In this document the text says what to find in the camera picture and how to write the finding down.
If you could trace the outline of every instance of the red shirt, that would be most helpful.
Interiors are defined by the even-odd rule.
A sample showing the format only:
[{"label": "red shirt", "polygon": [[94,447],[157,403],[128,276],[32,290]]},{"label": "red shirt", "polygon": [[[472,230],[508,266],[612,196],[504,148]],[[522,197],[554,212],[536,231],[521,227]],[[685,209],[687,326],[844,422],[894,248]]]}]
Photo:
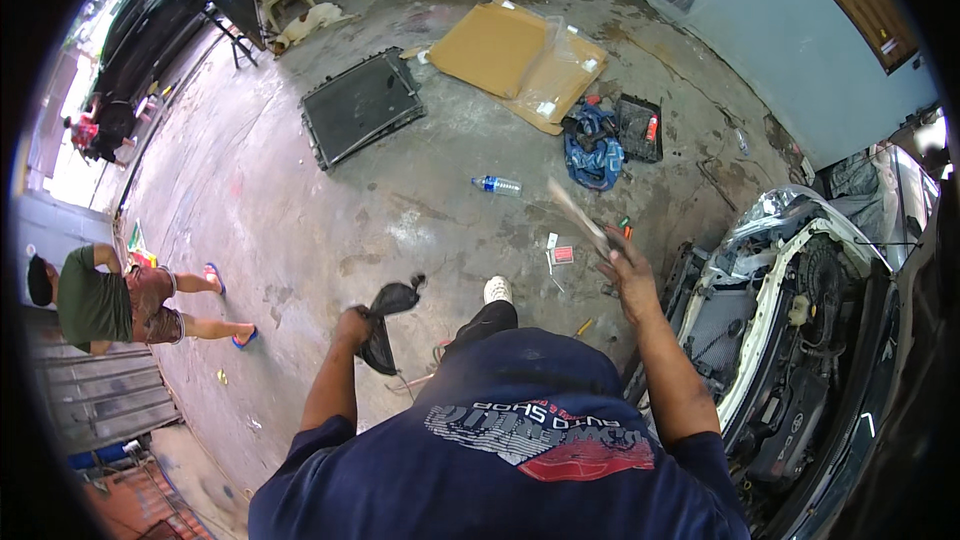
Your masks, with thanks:
[{"label": "red shirt", "polygon": [[93,117],[87,113],[81,113],[79,121],[71,126],[73,135],[70,142],[80,149],[86,149],[90,146],[93,137],[100,131],[100,126],[93,122]]}]

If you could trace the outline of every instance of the navy blue t-shirt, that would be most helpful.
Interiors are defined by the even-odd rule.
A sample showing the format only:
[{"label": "navy blue t-shirt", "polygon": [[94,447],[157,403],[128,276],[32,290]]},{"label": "navy blue t-shirt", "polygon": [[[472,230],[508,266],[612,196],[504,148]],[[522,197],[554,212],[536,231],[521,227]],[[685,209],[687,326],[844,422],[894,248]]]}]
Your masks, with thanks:
[{"label": "navy blue t-shirt", "polygon": [[414,405],[360,435],[298,433],[253,497],[261,538],[749,538],[713,432],[670,453],[570,337],[501,331],[443,360]]}]

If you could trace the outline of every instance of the white sneaker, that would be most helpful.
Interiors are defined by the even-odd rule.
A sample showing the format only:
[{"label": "white sneaker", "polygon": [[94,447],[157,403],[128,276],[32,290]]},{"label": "white sneaker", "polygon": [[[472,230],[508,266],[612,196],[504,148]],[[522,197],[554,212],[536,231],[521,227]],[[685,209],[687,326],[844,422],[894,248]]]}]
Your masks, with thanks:
[{"label": "white sneaker", "polygon": [[496,300],[505,300],[514,304],[514,293],[510,290],[510,282],[502,275],[494,275],[483,286],[483,304],[489,305]]}]

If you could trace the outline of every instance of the green t-shirt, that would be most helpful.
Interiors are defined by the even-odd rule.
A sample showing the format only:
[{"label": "green t-shirt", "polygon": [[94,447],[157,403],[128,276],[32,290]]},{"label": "green t-shirt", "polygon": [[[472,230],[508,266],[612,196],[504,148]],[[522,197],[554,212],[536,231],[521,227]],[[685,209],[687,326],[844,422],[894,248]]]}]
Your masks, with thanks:
[{"label": "green t-shirt", "polygon": [[93,268],[93,245],[66,256],[56,289],[56,312],[66,342],[90,353],[90,342],[130,342],[133,312],[127,282]]}]

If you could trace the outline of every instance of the sandal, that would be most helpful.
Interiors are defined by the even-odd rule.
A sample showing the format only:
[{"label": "sandal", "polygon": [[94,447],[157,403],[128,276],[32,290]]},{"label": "sandal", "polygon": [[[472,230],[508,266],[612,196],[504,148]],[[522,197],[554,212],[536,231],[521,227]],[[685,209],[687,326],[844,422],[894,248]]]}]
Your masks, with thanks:
[{"label": "sandal", "polygon": [[257,326],[253,326],[253,333],[251,333],[251,334],[249,335],[249,338],[247,338],[247,339],[246,339],[246,342],[244,342],[243,344],[241,344],[241,343],[239,342],[239,340],[237,340],[237,336],[236,336],[235,333],[234,333],[233,337],[231,338],[231,340],[233,341],[233,346],[236,346],[236,347],[239,348],[240,350],[243,350],[243,349],[245,349],[251,342],[253,342],[254,340],[256,340],[256,339],[257,339],[257,336],[259,336],[259,335],[260,335],[260,333],[259,333],[259,331],[258,331],[258,329],[257,329]]},{"label": "sandal", "polygon": [[[224,283],[224,278],[220,276],[220,269],[217,269],[217,265],[213,264],[212,262],[207,263],[206,267],[213,270],[213,273],[216,274],[217,281],[220,282],[220,295],[223,296],[224,294],[227,293],[227,285]],[[204,279],[207,279],[207,273],[208,273],[207,271],[203,271]]]}]

